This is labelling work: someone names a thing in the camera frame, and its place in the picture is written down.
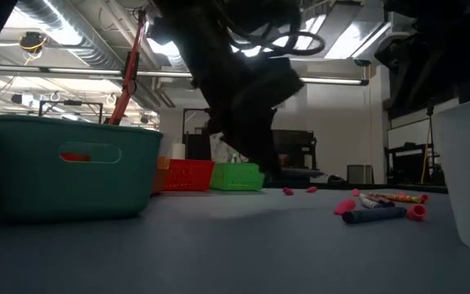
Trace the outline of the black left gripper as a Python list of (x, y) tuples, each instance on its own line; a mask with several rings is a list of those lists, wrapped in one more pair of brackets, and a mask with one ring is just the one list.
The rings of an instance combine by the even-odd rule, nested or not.
[(220, 134), (262, 172), (280, 176), (282, 168), (273, 140), (271, 124), (280, 103), (304, 87), (291, 68), (202, 70), (202, 94), (208, 104), (210, 135)]

